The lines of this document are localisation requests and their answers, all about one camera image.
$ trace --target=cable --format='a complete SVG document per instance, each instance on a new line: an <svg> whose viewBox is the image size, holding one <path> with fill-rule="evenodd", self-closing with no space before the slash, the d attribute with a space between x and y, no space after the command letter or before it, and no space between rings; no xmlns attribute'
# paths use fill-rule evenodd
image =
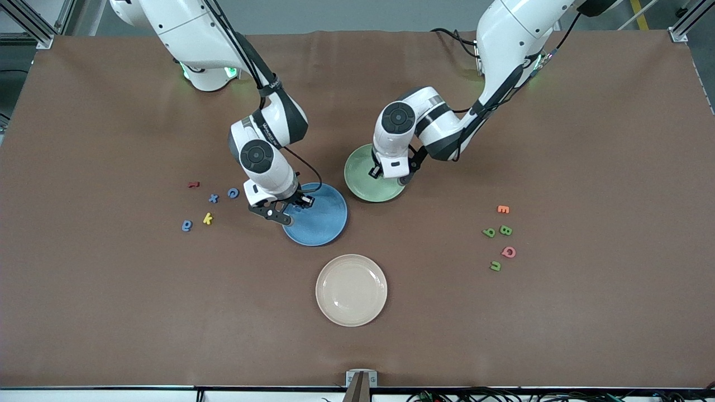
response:
<svg viewBox="0 0 715 402"><path fill-rule="evenodd" d="M308 168L310 168L310 170L312 170L313 173L315 173L315 175L317 176L318 185L317 185L316 188L314 188L314 189L312 189L312 190L300 190L300 192L303 193L303 194L308 194L308 193L310 193L310 192L316 192L316 191L320 190L320 188L322 187L322 177L320 176L320 173L318 173L317 170L316 170L310 163L306 162L306 161L305 161L303 158L301 158L298 154L296 154L295 152L293 152L289 147L283 147L283 149L285 149L286 151L290 152L290 154L293 155L294 157L296 157L299 161L303 162L303 164L304 164L305 166L308 166Z"/></svg>
<svg viewBox="0 0 715 402"><path fill-rule="evenodd" d="M228 36L228 39L231 41L231 44L233 45L234 49L236 49L236 52L238 52L238 55L241 57L241 60L243 61L243 64L246 64L246 67L248 68L248 72L251 74L253 77L253 81L256 83L256 87L258 89L263 88L263 84L258 78L258 73L256 71L256 65L253 63L252 60L248 58L248 55L243 52L243 49L241 49L241 46L238 45L236 42L236 38L234 38L235 30L233 29L233 26L231 25L231 22L228 20L226 17L226 14L224 14L223 9L221 8L221 5L218 4L218 2L214 1L216 4L216 8L218 9L218 12L214 9L214 7L211 5L211 1L206 1L206 6L209 7L209 10L213 14L214 17L216 17L216 21L219 22L219 25L223 28L226 36ZM261 110L265 106L265 98L261 97L258 109Z"/></svg>
<svg viewBox="0 0 715 402"><path fill-rule="evenodd" d="M431 30L430 32L444 32L445 34L451 36L452 39L454 39L454 40L461 41L461 42L464 43L464 44L474 44L474 42L470 42L470 41L468 41L468 40L466 40L466 39L460 38L459 35L456 33L456 32L457 32L456 29L454 30L454 32L450 32L450 31L448 31L447 29L444 29L444 28L434 28L434 29Z"/></svg>
<svg viewBox="0 0 715 402"><path fill-rule="evenodd" d="M437 397L439 397L439 399L442 400L442 402L453 402L448 396L446 396L443 393L438 393L436 395L437 395Z"/></svg>
<svg viewBox="0 0 715 402"><path fill-rule="evenodd" d="M459 41L459 44L462 45L462 49L464 49L464 51L467 52L467 54L469 54L470 56L474 57L475 59L478 59L478 58L479 58L479 56L477 56L476 54L470 52L470 50L467 49L467 46L465 46L466 44L469 44L469 45L474 46L474 42L473 42L473 41L468 41L468 40L466 40L466 39L462 39L462 37L459 35L459 31L457 31L456 29L454 30L454 32L449 32L447 29L444 29L444 28L434 28L434 29L431 30L430 32L444 32L445 34L451 36L452 39L454 39L454 40L456 40L456 41Z"/></svg>
<svg viewBox="0 0 715 402"><path fill-rule="evenodd" d="M464 51L467 52L467 54L469 54L470 56L474 57L475 59L479 59L479 56L477 56L476 53L472 53L472 52L469 51L469 49L467 49L467 46L464 44L465 40L462 39L461 36L459 36L459 32L458 32L456 29L454 30L454 34L457 36L457 40L459 41L459 44L462 45L462 49L464 49Z"/></svg>
<svg viewBox="0 0 715 402"><path fill-rule="evenodd" d="M568 35L571 33L571 30L573 27L576 25L576 22L578 21L578 18L581 16L581 13L578 13L576 15L576 18L573 19L573 22L571 23L571 26L568 28L566 31L566 35L563 35L563 38L561 38L561 41L556 45L556 50L559 50L561 48L561 45L566 41L566 38L568 38Z"/></svg>
<svg viewBox="0 0 715 402"><path fill-rule="evenodd" d="M511 98L514 97L514 94L515 94L515 93L516 93L516 92L512 93L511 96L509 96L509 98L504 99L504 100L502 100L501 102L499 102L499 103L493 105L492 107L490 107L490 108L487 109L486 111L487 111L487 112L493 112L493 111L495 111L496 108L498 108L499 106L505 104L506 102L511 101ZM465 109L465 110L453 110L453 112L455 112L455 113L463 113L463 112L467 112L468 110L469 110L469 109ZM458 139L458 141L457 141L457 155L454 156L454 159L452 160L452 162L459 162L459 156L461 156L461 154L462 154L462 143L464 143L464 141L461 140L461 133L460 133L460 139ZM504 399L506 399L507 402L511 402L511 399L507 398L506 396L502 395L502 397L504 397Z"/></svg>

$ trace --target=floor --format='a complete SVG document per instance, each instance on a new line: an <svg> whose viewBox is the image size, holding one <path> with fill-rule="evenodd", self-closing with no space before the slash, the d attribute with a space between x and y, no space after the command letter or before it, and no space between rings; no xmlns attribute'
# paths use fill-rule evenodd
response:
<svg viewBox="0 0 715 402"><path fill-rule="evenodd" d="M686 0L660 0L645 13L649 29L666 29L677 18L675 11ZM226 15L244 34L300 34L311 31L383 30L428 31L442 26L473 31L490 1L481 0L244 0L222 1ZM625 0L614 10L595 18L580 18L578 30L617 29L640 7L639 0ZM575 13L562 19L566 29ZM627 29L639 29L636 22ZM0 31L8 31L0 24ZM715 11L706 14L689 33L689 43L704 89L715 96ZM99 36L150 35L120 20L107 0L84 0L74 34ZM0 70L27 70L31 65L33 46L0 46ZM0 73L0 113L11 117L25 74Z"/></svg>

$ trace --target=cream plate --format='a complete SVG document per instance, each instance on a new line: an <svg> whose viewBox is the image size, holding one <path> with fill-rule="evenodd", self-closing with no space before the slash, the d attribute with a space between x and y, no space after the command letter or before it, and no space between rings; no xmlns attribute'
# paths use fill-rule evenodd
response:
<svg viewBox="0 0 715 402"><path fill-rule="evenodd" d="M341 255L320 271L315 284L320 311L344 327L359 327L374 320L388 299L383 271L370 258Z"/></svg>

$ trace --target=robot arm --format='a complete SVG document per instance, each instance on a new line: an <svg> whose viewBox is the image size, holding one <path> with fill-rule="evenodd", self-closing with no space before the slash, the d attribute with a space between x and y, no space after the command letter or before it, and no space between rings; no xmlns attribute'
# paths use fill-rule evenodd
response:
<svg viewBox="0 0 715 402"><path fill-rule="evenodd" d="M308 126L305 113L251 43L233 30L220 5L215 0L110 0L110 4L125 22L153 29L199 90L215 91L226 85L235 76L226 67L250 74L261 106L233 124L228 137L233 157L249 177L244 183L249 210L290 225L291 217L282 213L287 204L312 206L313 198L301 192L297 175L279 151L303 139ZM270 103L264 107L266 99Z"/></svg>
<svg viewBox="0 0 715 402"><path fill-rule="evenodd" d="M590 6L600 14L620 1L579 1L579 11ZM477 48L485 77L482 94L461 119L432 87L413 89L389 104L375 126L375 168L370 175L399 177L400 183L406 185L427 155L457 161L492 113L533 76L544 44L553 32L551 27L573 3L495 0L477 27ZM409 157L413 135L423 146Z"/></svg>

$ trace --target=table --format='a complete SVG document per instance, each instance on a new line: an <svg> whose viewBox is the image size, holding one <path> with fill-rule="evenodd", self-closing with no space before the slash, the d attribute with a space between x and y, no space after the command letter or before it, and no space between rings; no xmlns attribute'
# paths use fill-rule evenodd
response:
<svg viewBox="0 0 715 402"><path fill-rule="evenodd" d="M250 39L309 117L293 150L345 196L344 233L302 247L243 196L208 203L245 180L227 133L257 106L251 81L201 93L154 37L57 37L0 149L0 385L330 385L356 367L384 386L715 377L715 121L685 45L572 33L459 163L430 160L370 204L344 183L347 156L411 87L472 104L473 59L429 33ZM513 234L481 234L499 225ZM345 253L388 280L360 328L315 303Z"/></svg>

